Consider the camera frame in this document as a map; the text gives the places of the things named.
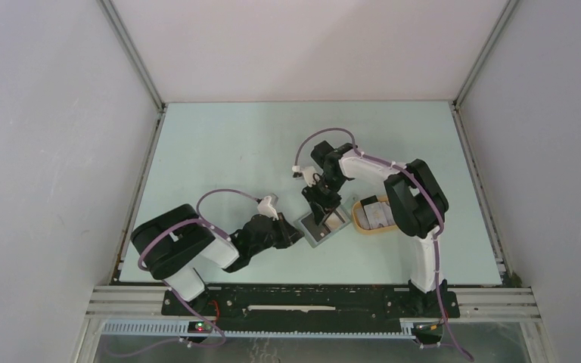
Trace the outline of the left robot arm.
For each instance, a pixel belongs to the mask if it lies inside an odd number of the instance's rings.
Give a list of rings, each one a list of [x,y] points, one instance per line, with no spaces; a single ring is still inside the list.
[[[232,234],[202,219],[190,204],[183,204],[131,233],[139,254],[138,267],[155,280],[174,289],[179,304],[191,315],[209,305],[209,295],[192,262],[205,259],[232,273],[249,265],[251,259],[269,249],[287,249],[304,237],[282,213],[257,213]]]

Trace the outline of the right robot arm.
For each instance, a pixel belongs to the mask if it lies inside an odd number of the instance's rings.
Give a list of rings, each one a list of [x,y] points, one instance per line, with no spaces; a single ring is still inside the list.
[[[443,281],[438,239],[449,202],[430,167],[419,159],[410,163],[382,160],[351,143],[334,148],[323,141],[313,148],[311,157],[321,172],[298,164],[292,171],[294,177],[303,177],[306,182],[302,195],[317,225],[324,224],[340,206],[340,189],[345,182],[362,180],[384,186],[397,228],[416,239],[415,267],[409,282],[417,290],[411,293],[409,304],[417,315],[431,315],[440,306],[435,291]]]

